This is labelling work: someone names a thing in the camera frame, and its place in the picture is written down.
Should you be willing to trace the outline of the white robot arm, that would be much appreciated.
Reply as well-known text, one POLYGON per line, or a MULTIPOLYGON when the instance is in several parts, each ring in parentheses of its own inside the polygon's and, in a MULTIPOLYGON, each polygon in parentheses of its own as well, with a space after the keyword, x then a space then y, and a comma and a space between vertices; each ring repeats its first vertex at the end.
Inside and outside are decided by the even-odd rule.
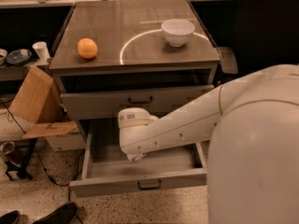
POLYGON ((281 64, 224 83, 158 119, 118 115, 121 151, 209 143, 209 224, 299 224, 299 66, 281 64))

